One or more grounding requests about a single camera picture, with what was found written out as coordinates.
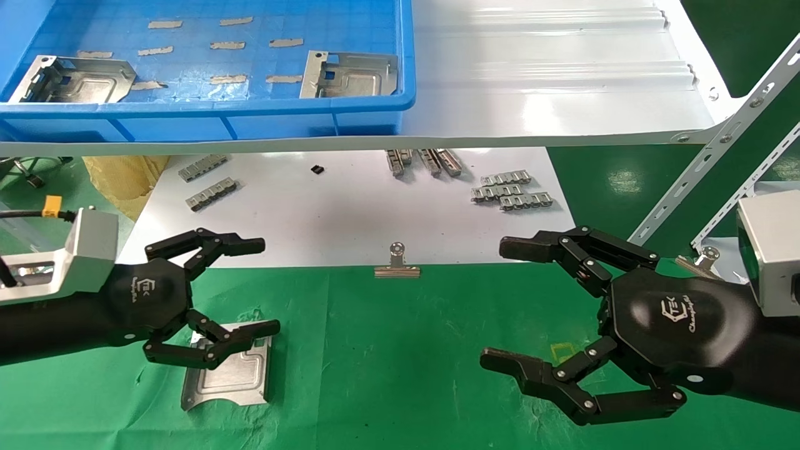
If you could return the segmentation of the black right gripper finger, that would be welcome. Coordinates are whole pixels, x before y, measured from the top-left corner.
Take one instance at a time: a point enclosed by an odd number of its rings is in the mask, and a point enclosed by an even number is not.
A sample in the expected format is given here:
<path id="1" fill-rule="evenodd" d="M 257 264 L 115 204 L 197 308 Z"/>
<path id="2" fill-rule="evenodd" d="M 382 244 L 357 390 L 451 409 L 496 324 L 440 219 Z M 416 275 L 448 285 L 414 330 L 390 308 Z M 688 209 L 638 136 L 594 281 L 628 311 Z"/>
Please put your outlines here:
<path id="1" fill-rule="evenodd" d="M 646 376 L 648 390 L 593 396 L 580 382 L 619 356 L 618 342 L 603 336 L 560 365 L 512 351 L 486 347 L 482 368 L 511 376 L 523 395 L 552 402 L 579 426 L 648 421 L 673 415 L 688 400 L 676 386 Z"/>
<path id="2" fill-rule="evenodd" d="M 608 294 L 613 279 L 603 263 L 622 271 L 654 270 L 660 257 L 646 248 L 591 227 L 538 231 L 532 238 L 506 236 L 498 248 L 504 259 L 557 263 L 594 296 Z"/>

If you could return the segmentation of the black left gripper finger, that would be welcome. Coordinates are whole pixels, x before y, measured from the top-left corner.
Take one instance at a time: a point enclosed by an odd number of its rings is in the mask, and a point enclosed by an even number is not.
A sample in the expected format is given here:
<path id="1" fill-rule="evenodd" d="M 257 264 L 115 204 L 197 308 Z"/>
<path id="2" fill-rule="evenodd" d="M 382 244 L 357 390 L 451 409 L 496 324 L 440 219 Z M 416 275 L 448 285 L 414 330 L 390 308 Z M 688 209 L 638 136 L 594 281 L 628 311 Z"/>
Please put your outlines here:
<path id="1" fill-rule="evenodd" d="M 263 238 L 243 239 L 236 233 L 216 233 L 197 228 L 145 247 L 148 260 L 170 260 L 197 251 L 183 266 L 188 280 L 195 280 L 222 256 L 260 254 L 266 250 Z"/>
<path id="2" fill-rule="evenodd" d="M 143 347 L 149 362 L 214 370 L 229 356 L 247 351 L 258 339 L 278 335 L 281 330 L 278 320 L 266 320 L 230 331 L 193 309 L 186 311 L 180 324 L 188 325 L 195 333 L 209 340 L 209 344 L 203 349 L 168 344 L 166 334 L 158 331 Z"/>

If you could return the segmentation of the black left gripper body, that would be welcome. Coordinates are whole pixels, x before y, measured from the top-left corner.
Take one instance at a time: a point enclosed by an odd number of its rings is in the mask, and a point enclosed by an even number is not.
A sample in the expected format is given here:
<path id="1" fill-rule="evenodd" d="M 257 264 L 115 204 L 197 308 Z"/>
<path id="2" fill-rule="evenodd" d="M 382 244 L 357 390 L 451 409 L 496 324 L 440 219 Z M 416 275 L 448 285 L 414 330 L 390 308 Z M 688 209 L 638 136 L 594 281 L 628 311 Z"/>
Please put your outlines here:
<path id="1" fill-rule="evenodd" d="M 110 346 L 167 340 L 186 324 L 191 283 L 183 268 L 165 259 L 117 264 L 103 285 Z"/>

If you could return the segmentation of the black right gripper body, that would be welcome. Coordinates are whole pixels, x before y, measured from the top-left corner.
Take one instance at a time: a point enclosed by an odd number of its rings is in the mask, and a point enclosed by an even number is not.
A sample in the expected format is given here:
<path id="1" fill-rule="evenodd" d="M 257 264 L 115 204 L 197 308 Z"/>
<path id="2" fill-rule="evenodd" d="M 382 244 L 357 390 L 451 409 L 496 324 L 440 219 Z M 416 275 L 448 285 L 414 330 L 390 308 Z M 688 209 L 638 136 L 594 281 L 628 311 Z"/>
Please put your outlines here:
<path id="1" fill-rule="evenodd" d="M 733 396 L 763 314 L 745 285 L 638 268 L 612 280 L 597 318 L 617 344 L 612 362 L 638 384 Z"/>

